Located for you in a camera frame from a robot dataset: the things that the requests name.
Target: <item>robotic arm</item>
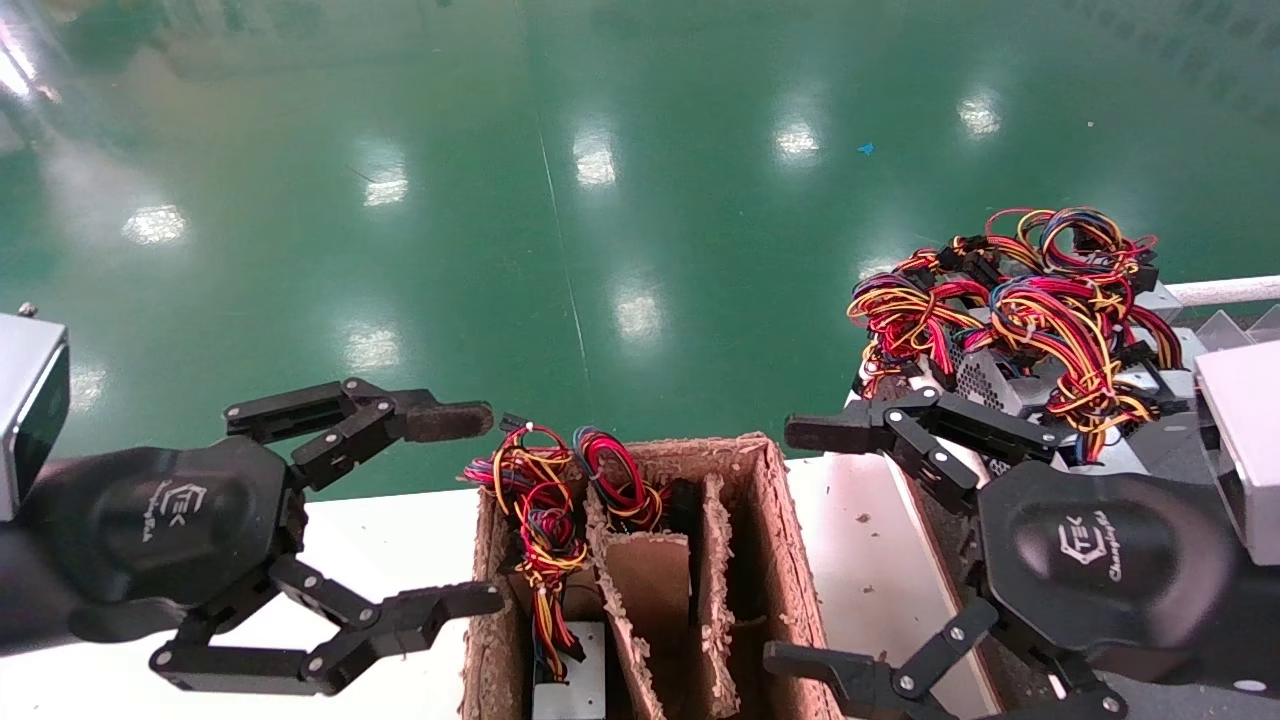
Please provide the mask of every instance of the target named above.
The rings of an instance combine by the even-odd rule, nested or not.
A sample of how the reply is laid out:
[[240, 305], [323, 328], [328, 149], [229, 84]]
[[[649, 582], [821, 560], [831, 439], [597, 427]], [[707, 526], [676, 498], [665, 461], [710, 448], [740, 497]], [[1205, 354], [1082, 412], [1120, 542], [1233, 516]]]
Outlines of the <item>robotic arm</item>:
[[[765, 669], [827, 683], [846, 715], [950, 719], [933, 684], [992, 634], [1056, 676], [1057, 703], [1002, 717], [1123, 717], [1094, 670], [1280, 698], [1280, 568], [1251, 561], [1219, 489], [1142, 474], [1051, 466], [1061, 433], [924, 388], [854, 401], [841, 415], [786, 421], [792, 447], [883, 452], [950, 512], [972, 520], [972, 600], [902, 667], [874, 657], [771, 643]], [[1012, 468], [977, 475], [936, 438]]]
[[[50, 327], [6, 322], [35, 323], [20, 325], [28, 333]], [[45, 462], [68, 387], [65, 332], [42, 337], [46, 345], [18, 346], [36, 348], [28, 365], [38, 372], [26, 377], [38, 382], [6, 425], [19, 442], [6, 443], [12, 471], [0, 478], [15, 509], [0, 523], [0, 655], [177, 629], [151, 669], [182, 689], [335, 694], [381, 657], [429, 650], [447, 620], [502, 609], [488, 583], [371, 602], [296, 557], [305, 491], [398, 439], [484, 434], [488, 404], [440, 404], [425, 389], [388, 392], [351, 378], [234, 405], [224, 413], [229, 437], [210, 447]], [[310, 433], [319, 434], [291, 461], [266, 447]], [[337, 625], [333, 638], [310, 652], [209, 646], [279, 593]]]

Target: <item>bundle of colored wires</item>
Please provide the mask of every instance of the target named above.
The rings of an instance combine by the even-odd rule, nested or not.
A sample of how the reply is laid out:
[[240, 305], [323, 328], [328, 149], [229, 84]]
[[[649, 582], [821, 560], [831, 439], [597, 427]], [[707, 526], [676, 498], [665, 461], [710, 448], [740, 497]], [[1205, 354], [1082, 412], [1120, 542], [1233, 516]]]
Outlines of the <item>bundle of colored wires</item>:
[[[612, 482], [604, 471], [603, 460], [612, 455], [618, 460], [626, 478]], [[627, 448], [609, 433], [593, 427], [579, 428], [573, 433], [573, 456], [582, 473], [609, 512], [609, 523], [620, 530], [657, 530], [662, 523], [663, 506], [671, 500], [671, 488], [657, 488], [644, 482], [640, 468]]]
[[932, 357], [943, 373], [955, 373], [952, 337], [982, 327], [970, 314], [947, 304], [960, 299], [986, 304], [987, 288], [973, 281], [954, 279], [923, 291], [893, 273], [872, 275], [854, 288], [849, 318], [855, 323], [865, 320], [872, 338], [863, 354], [868, 397], [884, 377], [899, 374], [922, 354]]
[[[995, 224], [1009, 215], [1019, 218], [1015, 232], [997, 234]], [[1061, 246], [1062, 237], [1071, 238], [1071, 252]], [[1091, 208], [1015, 208], [988, 218], [982, 237], [955, 237], [937, 251], [916, 250], [893, 273], [873, 275], [854, 288], [849, 316], [865, 319], [870, 336], [863, 352], [868, 378], [863, 396], [874, 397], [884, 377], [900, 374], [920, 357], [931, 359], [948, 378], [956, 370], [952, 351], [991, 350], [1002, 366], [1023, 373], [1052, 357], [1065, 372], [1046, 411], [1076, 430], [1080, 462], [1097, 461], [1108, 429], [1126, 432], [1157, 413], [1138, 388], [1117, 379], [1123, 370], [1117, 357], [1140, 342], [1134, 328], [1143, 328], [1155, 341], [1158, 369], [1183, 366], [1181, 343], [1172, 329], [1135, 302], [1133, 279], [1155, 241], [1124, 237], [1114, 220]], [[1000, 284], [989, 293], [956, 275], [955, 259], [973, 252], [997, 268]], [[943, 266], [943, 254], [951, 258], [948, 266]], [[1021, 265], [1025, 273], [1006, 274], [1001, 259]], [[928, 290], [919, 287], [927, 283], [906, 277], [922, 270], [937, 278]], [[977, 320], [957, 300], [969, 309], [987, 305], [989, 320]]]
[[[530, 434], [550, 446], [529, 446]], [[516, 566], [532, 588], [534, 657], [552, 682], [563, 683], [567, 669], [559, 652], [582, 659], [582, 646], [564, 624], [564, 582], [586, 562], [586, 543], [573, 523], [573, 501], [562, 479], [572, 452], [554, 432], [527, 423], [503, 438], [492, 457], [477, 457], [462, 479], [493, 495], [503, 515], [520, 525], [522, 560]]]

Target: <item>green epoxy floor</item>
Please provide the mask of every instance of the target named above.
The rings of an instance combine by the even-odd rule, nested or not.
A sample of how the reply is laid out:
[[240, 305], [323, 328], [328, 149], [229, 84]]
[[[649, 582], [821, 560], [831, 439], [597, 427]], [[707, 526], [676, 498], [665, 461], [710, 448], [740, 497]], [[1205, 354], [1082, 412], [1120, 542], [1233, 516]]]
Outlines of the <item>green epoxy floor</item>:
[[[8, 1], [0, 307], [56, 452], [358, 374], [623, 439], [835, 409], [860, 273], [1089, 204], [1171, 282], [1280, 272], [1266, 0]], [[870, 154], [859, 147], [874, 145]], [[453, 487], [497, 437], [329, 496]]]

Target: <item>cardboard compartment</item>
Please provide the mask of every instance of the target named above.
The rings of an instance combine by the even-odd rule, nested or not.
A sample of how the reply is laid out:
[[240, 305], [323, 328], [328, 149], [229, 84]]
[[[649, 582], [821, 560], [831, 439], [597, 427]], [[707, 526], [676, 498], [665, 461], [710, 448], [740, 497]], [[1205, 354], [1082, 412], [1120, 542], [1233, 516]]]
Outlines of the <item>cardboard compartment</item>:
[[[648, 482], [694, 483], [700, 518], [685, 533], [614, 534], [576, 468], [566, 477], [584, 498], [595, 597], [613, 634], [607, 717], [841, 717], [823, 685], [760, 666], [769, 639], [826, 646], [778, 447], [749, 434], [627, 448]], [[508, 606], [471, 623], [461, 712], [521, 720], [530, 712], [529, 625], [520, 578], [500, 571], [509, 529], [492, 498], [481, 500], [477, 530], [476, 577], [497, 582]]]

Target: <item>white table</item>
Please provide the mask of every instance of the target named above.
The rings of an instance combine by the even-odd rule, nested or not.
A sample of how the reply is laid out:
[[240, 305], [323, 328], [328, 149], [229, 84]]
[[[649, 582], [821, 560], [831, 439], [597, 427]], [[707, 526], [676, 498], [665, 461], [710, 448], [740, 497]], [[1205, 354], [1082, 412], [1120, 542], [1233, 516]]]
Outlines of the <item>white table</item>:
[[[787, 462], [831, 647], [902, 662], [955, 611], [920, 534], [901, 475], [878, 456]], [[307, 506], [302, 560], [370, 600], [471, 578], [476, 492]], [[860, 515], [867, 521], [858, 521]], [[0, 660], [0, 717], [84, 720], [97, 714], [173, 720], [448, 720], [462, 697], [462, 633], [451, 623], [429, 652], [387, 659], [332, 698], [184, 693], [147, 669], [164, 635], [120, 646], [69, 646]], [[310, 650], [333, 626], [276, 598], [218, 644]], [[960, 717], [995, 712], [970, 657], [937, 688]]]

